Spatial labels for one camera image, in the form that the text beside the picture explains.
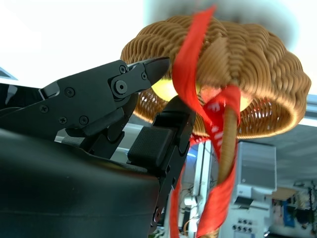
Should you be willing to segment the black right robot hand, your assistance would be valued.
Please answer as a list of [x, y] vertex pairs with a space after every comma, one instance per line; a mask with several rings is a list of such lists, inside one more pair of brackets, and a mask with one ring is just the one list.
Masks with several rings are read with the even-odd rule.
[[168, 57], [107, 63], [44, 88], [0, 86], [0, 235], [146, 238], [190, 147], [196, 114], [178, 97], [112, 160], [140, 92]]

